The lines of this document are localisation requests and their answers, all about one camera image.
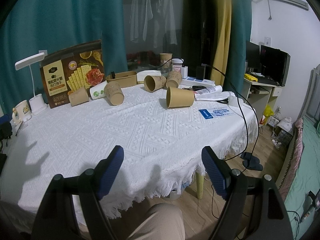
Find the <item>white desk lamp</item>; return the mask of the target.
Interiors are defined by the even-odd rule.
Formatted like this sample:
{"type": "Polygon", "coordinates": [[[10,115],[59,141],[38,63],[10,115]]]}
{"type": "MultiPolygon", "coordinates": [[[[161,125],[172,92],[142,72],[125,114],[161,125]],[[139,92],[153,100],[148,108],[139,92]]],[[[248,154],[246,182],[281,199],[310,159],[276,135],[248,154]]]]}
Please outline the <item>white desk lamp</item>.
{"type": "Polygon", "coordinates": [[[29,100],[30,106],[31,106],[31,113],[33,115],[38,115],[42,111],[44,111],[48,105],[44,102],[42,94],[37,94],[35,93],[35,83],[34,83],[34,77],[33,77],[33,72],[31,65],[41,62],[47,53],[44,50],[40,50],[39,53],[35,55],[31,55],[29,57],[26,57],[25,59],[21,59],[20,61],[17,61],[15,63],[15,69],[20,70],[22,68],[28,67],[30,70],[30,75],[31,75],[31,81],[32,81],[32,87],[33,87],[33,97],[29,100]]]}

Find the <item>black monitor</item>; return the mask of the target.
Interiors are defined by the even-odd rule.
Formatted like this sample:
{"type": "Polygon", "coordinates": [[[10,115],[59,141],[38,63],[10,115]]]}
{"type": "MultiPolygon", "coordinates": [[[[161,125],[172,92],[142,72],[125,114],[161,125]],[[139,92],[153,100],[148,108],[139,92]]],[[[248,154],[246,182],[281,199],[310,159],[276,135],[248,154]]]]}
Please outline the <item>black monitor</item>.
{"type": "Polygon", "coordinates": [[[246,42],[246,74],[254,81],[284,87],[291,56],[280,49],[246,42]]]}

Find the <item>white side desk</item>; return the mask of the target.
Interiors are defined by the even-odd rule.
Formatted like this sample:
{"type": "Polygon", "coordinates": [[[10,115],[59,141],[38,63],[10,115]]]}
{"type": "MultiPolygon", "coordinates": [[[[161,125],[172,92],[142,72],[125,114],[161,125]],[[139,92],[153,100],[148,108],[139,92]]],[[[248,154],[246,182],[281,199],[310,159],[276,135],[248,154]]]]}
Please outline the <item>white side desk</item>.
{"type": "Polygon", "coordinates": [[[253,106],[260,121],[267,105],[272,109],[275,108],[277,98],[281,95],[282,90],[283,87],[280,86],[259,83],[244,78],[241,94],[253,106]]]}

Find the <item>brown paper cup front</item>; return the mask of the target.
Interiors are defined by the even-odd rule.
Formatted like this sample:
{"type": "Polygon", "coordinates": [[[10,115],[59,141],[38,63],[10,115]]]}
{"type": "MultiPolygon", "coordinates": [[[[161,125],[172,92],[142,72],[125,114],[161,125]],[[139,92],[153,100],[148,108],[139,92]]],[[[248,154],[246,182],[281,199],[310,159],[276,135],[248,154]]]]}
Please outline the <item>brown paper cup front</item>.
{"type": "Polygon", "coordinates": [[[169,87],[166,102],[168,108],[190,107],[194,103],[194,93],[191,90],[169,87]]]}

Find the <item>papers stack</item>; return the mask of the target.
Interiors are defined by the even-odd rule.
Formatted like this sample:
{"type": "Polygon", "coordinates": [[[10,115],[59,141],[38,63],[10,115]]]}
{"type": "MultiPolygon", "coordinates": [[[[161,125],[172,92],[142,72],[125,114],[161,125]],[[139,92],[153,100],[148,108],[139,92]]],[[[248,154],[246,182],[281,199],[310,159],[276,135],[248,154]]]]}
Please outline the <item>papers stack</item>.
{"type": "Polygon", "coordinates": [[[196,101],[221,101],[235,97],[233,92],[223,91],[221,85],[216,85],[211,80],[198,80],[193,77],[182,79],[181,85],[185,88],[200,87],[195,91],[196,101]]]}

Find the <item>brown paper cup back right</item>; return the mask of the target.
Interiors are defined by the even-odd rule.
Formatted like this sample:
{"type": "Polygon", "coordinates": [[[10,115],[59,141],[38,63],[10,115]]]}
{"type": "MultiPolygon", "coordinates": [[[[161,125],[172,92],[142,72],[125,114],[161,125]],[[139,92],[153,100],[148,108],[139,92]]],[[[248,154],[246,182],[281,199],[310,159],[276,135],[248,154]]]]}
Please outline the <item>brown paper cup back right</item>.
{"type": "Polygon", "coordinates": [[[177,71],[171,71],[171,72],[169,72],[169,74],[167,76],[166,87],[167,88],[169,88],[169,87],[178,88],[181,81],[182,81],[181,73],[177,72],[177,71]]]}

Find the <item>green bed sheet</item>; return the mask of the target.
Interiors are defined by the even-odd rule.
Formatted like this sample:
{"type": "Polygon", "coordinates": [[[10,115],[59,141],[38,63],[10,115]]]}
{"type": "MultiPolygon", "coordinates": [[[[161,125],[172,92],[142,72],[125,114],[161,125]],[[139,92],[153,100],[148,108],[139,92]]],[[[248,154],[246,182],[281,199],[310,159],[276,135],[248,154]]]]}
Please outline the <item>green bed sheet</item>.
{"type": "Polygon", "coordinates": [[[308,192],[319,190],[319,136],[314,125],[300,118],[295,123],[298,135],[290,169],[281,186],[284,204],[289,212],[294,239],[300,239],[310,228],[315,212],[312,211],[303,222],[302,218],[311,203],[308,192]]]}

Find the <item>white knitted tablecloth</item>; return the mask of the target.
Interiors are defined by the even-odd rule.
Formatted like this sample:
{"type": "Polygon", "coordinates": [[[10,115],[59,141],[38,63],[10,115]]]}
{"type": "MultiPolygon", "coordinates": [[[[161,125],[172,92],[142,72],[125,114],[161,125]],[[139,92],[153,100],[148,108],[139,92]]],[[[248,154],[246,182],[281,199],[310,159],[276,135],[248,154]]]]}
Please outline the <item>white knitted tablecloth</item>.
{"type": "Polygon", "coordinates": [[[112,106],[105,99],[64,105],[33,116],[4,146],[1,201],[36,212],[56,174],[78,176],[108,157],[114,146],[124,161],[110,193],[101,200],[105,214],[120,216],[133,202],[167,196],[204,174],[201,151],[210,146],[220,158],[241,152],[257,137],[251,107],[197,101],[169,109],[166,91],[142,86],[123,90],[112,106]],[[228,108],[234,115],[206,120],[199,109],[228,108]]]}

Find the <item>teal curtain left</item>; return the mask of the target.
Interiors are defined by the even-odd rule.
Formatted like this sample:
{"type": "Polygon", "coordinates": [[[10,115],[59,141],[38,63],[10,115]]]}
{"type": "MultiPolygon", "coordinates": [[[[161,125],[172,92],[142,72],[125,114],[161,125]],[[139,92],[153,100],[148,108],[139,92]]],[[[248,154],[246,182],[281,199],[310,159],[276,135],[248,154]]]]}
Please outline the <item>teal curtain left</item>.
{"type": "MultiPolygon", "coordinates": [[[[33,96],[30,70],[16,70],[17,61],[95,40],[102,41],[107,73],[127,70],[123,0],[18,0],[1,26],[3,113],[33,96]]],[[[39,67],[32,72],[35,92],[42,93],[39,67]]]]}

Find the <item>teal curtain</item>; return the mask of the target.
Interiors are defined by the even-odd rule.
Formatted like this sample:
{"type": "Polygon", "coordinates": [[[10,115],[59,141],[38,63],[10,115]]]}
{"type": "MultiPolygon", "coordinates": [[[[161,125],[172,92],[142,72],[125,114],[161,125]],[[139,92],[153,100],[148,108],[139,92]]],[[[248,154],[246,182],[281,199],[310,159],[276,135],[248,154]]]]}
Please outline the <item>teal curtain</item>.
{"type": "Polygon", "coordinates": [[[251,38],[251,0],[232,0],[231,34],[223,89],[239,94],[245,74],[246,42],[251,38]]]}
{"type": "MultiPolygon", "coordinates": [[[[1,26],[3,113],[33,96],[30,70],[16,70],[17,61],[95,40],[102,41],[107,73],[127,70],[123,0],[18,0],[1,26]]],[[[42,93],[39,67],[32,72],[35,92],[42,93]]]]}

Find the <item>brown paper cup middle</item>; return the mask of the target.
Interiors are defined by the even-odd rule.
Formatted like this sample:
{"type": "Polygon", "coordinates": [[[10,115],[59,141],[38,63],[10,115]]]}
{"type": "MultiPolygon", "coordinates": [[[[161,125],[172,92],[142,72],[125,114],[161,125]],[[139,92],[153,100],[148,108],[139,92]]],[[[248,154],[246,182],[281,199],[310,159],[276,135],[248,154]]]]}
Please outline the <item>brown paper cup middle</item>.
{"type": "Polygon", "coordinates": [[[164,76],[147,75],[144,78],[144,88],[146,91],[153,93],[165,86],[167,79],[164,76]]]}

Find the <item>yellow curtain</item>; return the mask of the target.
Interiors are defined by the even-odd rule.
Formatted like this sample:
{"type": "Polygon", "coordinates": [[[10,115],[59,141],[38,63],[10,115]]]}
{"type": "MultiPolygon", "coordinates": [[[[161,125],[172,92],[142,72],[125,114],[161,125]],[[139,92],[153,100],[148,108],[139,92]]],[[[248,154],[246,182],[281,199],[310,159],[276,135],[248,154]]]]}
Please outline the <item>yellow curtain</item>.
{"type": "Polygon", "coordinates": [[[231,35],[232,0],[216,0],[217,46],[213,66],[226,73],[231,35]]]}

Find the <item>beige trouser leg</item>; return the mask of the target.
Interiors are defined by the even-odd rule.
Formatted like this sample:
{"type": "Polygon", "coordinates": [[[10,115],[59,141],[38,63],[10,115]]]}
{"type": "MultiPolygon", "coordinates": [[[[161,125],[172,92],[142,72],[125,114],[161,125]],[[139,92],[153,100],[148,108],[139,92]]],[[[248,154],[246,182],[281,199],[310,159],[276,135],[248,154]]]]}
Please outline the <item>beige trouser leg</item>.
{"type": "Polygon", "coordinates": [[[127,239],[185,239],[182,211],[168,203],[152,206],[127,239]]]}

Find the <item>brown paper cup left centre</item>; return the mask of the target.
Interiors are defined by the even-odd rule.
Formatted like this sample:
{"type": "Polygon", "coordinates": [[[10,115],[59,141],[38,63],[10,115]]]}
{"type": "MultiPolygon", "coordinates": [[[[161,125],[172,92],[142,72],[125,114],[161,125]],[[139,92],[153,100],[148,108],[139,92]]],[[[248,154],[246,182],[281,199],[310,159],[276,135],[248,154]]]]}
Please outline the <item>brown paper cup left centre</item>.
{"type": "Polygon", "coordinates": [[[104,93],[109,102],[114,105],[121,105],[124,101],[124,94],[121,90],[121,86],[116,81],[107,83],[104,88],[104,93]]]}

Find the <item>brown paper cup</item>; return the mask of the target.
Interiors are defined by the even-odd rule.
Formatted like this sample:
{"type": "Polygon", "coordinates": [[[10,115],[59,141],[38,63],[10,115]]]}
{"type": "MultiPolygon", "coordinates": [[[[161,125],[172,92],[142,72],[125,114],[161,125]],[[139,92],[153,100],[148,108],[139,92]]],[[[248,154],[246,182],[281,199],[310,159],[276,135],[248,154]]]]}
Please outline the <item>brown paper cup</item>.
{"type": "Polygon", "coordinates": [[[194,93],[191,90],[169,87],[166,102],[168,108],[190,107],[194,103],[194,93]]]}
{"type": "Polygon", "coordinates": [[[121,105],[124,101],[124,94],[121,90],[121,86],[116,81],[107,83],[104,88],[104,93],[109,102],[114,105],[121,105]]]}
{"type": "Polygon", "coordinates": [[[171,71],[171,72],[169,72],[169,74],[167,76],[166,87],[167,88],[169,88],[169,87],[178,88],[181,81],[182,81],[181,73],[177,72],[177,71],[171,71]]]}
{"type": "Polygon", "coordinates": [[[84,87],[79,88],[77,91],[71,93],[68,97],[72,107],[89,102],[89,97],[84,87]]]}
{"type": "Polygon", "coordinates": [[[144,78],[144,88],[146,91],[153,93],[165,86],[167,79],[164,76],[147,75],[144,78]]]}

